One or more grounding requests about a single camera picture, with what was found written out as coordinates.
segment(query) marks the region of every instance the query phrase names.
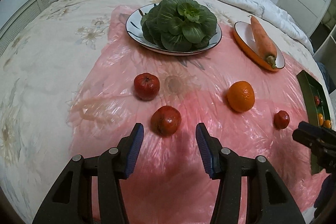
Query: round plate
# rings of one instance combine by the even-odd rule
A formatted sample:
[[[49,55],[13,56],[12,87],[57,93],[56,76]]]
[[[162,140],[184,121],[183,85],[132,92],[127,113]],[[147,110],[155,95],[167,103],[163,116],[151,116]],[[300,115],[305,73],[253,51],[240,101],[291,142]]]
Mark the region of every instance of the round plate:
[[[195,50],[195,51],[190,51],[190,52],[173,52],[169,50],[164,50],[161,49],[159,46],[152,44],[148,42],[146,39],[144,39],[142,35],[142,29],[140,25],[140,21],[142,18],[142,15],[145,13],[148,13],[154,5],[157,4],[149,4],[146,5],[138,10],[136,10],[133,14],[129,16],[129,18],[126,21],[126,30],[127,33],[136,41],[140,43],[140,45],[144,46],[145,48],[154,51],[154,52],[159,52],[162,54],[168,54],[168,55],[177,55],[177,56],[186,56],[186,55],[194,55],[194,54],[199,54],[201,52],[204,52],[206,50],[209,50],[213,47],[216,47],[219,42],[222,39],[222,30],[217,24],[216,28],[216,34],[210,39],[210,43],[207,47],[200,49],[200,50]]]
[[[284,56],[282,55],[282,52],[275,43],[274,45],[277,48],[277,59],[276,59],[277,67],[275,69],[273,69],[270,64],[268,64],[266,61],[264,61],[257,55],[256,53],[257,47],[253,37],[251,24],[241,21],[236,22],[234,27],[234,36],[237,41],[237,44],[243,50],[243,52],[259,66],[270,71],[278,71],[285,67]]]

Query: carrot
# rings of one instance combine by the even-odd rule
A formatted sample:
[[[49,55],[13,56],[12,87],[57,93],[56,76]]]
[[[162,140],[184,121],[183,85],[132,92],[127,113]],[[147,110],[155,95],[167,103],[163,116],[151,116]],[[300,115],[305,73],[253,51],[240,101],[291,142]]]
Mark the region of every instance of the carrot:
[[[277,67],[275,62],[277,59],[277,48],[273,40],[270,39],[262,25],[254,16],[251,16],[251,27],[257,46],[257,54],[275,69]]]

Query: plate rim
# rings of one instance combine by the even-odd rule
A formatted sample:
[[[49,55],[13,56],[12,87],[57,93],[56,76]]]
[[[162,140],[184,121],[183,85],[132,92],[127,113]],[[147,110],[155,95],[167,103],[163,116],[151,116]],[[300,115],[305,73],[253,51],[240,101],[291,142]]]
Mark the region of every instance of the plate rim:
[[[129,18],[131,17],[131,15],[133,15],[136,11],[140,10],[141,8],[147,7],[147,6],[149,6],[149,5],[154,5],[154,4],[157,5],[157,4],[159,4],[159,3],[150,3],[150,4],[147,4],[147,5],[145,5],[145,6],[142,6],[142,7],[138,8],[138,9],[136,9],[136,10],[135,10],[133,13],[131,13],[131,14],[129,15],[129,17],[127,18],[126,23],[125,23],[125,28],[126,28],[126,32],[127,32],[127,34],[128,34],[132,39],[134,39],[134,38],[130,35],[130,33],[129,33],[128,30],[127,30],[127,23],[128,23]],[[219,41],[218,41],[217,43],[215,43],[215,44],[214,44],[212,47],[210,47],[210,48],[207,48],[207,49],[204,49],[204,48],[203,48],[203,49],[196,50],[196,51],[192,51],[192,52],[176,52],[176,51],[164,50],[164,49],[161,49],[161,48],[155,48],[155,47],[152,47],[151,45],[145,45],[145,44],[139,42],[139,41],[136,40],[136,39],[134,39],[134,40],[137,41],[138,43],[140,43],[140,44],[143,45],[143,46],[150,47],[150,48],[153,48],[153,49],[162,51],[162,52],[170,52],[170,53],[174,53],[174,54],[197,54],[197,53],[201,53],[201,52],[210,50],[210,49],[216,47],[216,46],[220,43],[220,41],[221,41],[222,38],[223,38],[223,32],[222,32],[222,29],[221,29],[220,25],[218,24],[218,22],[217,22],[217,26],[218,26],[219,29],[220,29],[220,39],[219,39]]]
[[[254,50],[251,49],[251,47],[241,38],[241,36],[239,35],[237,29],[236,29],[236,25],[237,23],[245,23],[247,25],[251,25],[250,23],[247,23],[247,22],[244,22],[244,21],[237,21],[234,25],[234,29],[237,33],[237,35],[240,37],[240,39],[246,44],[247,47],[249,47],[249,49],[260,59],[262,60],[264,63],[266,63]],[[282,51],[280,50],[280,48],[277,46],[277,44],[273,41],[274,45],[276,46],[276,48],[279,50],[279,52],[281,52],[281,55],[282,55],[282,58],[283,58],[283,67],[277,67],[277,69],[283,69],[285,66],[286,66],[286,60],[285,60],[285,57],[284,55],[282,54]]]

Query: orange dish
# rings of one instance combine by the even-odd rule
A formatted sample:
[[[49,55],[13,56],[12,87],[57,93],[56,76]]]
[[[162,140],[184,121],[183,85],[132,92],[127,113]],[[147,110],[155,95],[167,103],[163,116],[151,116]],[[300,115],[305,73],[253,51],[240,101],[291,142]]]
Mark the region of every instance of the orange dish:
[[[275,45],[277,48],[276,68],[273,69],[270,64],[258,56],[250,24],[241,21],[236,22],[234,36],[241,50],[260,67],[270,71],[278,71],[285,67],[284,56],[277,45]]]

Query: green tray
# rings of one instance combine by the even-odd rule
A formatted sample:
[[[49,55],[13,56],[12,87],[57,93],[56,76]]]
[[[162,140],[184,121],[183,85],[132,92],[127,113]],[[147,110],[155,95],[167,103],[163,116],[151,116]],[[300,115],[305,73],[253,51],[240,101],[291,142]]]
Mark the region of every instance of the green tray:
[[[309,123],[317,127],[319,126],[319,119],[317,117],[318,113],[322,113],[324,120],[330,120],[330,112],[322,85],[305,70],[302,70],[296,77],[302,90]],[[314,100],[314,96],[316,95],[321,101],[318,107],[315,105]],[[323,168],[317,164],[317,157],[313,154],[310,156],[310,165],[312,175],[318,174],[323,170]]]

